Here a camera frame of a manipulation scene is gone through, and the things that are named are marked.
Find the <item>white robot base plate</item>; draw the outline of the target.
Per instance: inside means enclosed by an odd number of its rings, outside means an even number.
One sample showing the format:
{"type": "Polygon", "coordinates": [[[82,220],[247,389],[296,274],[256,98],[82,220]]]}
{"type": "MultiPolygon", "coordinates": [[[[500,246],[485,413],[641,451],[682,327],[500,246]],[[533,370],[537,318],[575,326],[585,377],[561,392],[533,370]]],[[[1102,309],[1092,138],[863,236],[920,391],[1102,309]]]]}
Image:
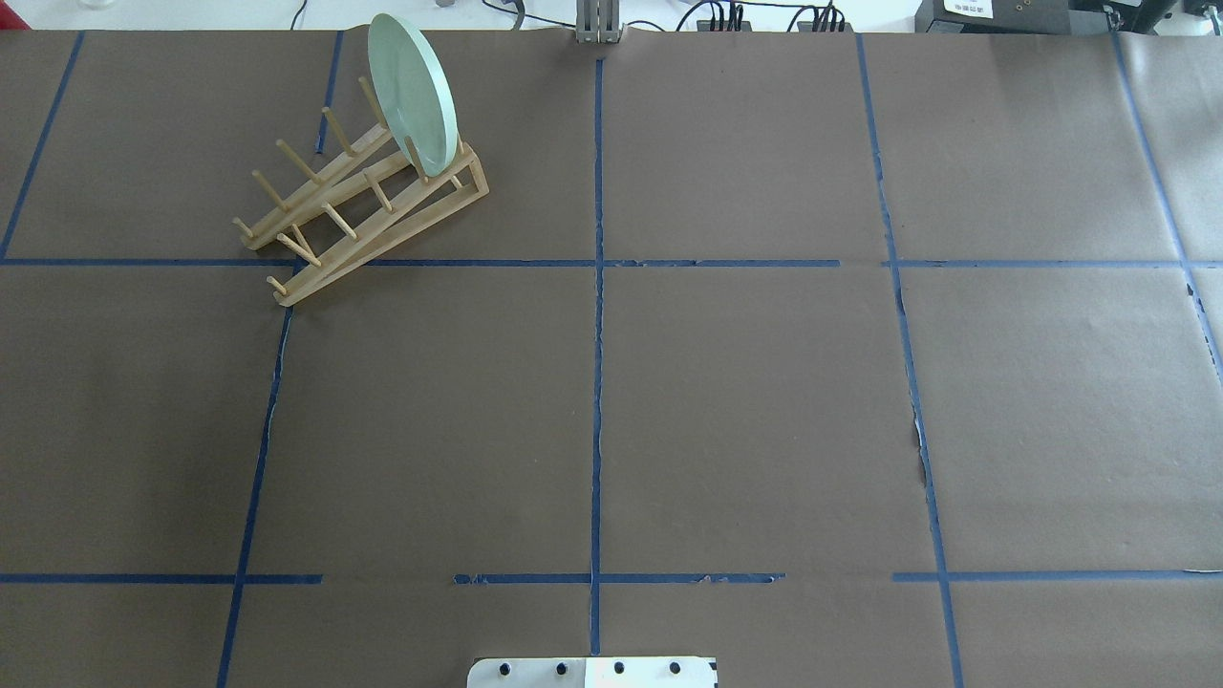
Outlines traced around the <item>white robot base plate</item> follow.
{"type": "Polygon", "coordinates": [[[467,687],[718,687],[714,657],[481,657],[467,687]]]}

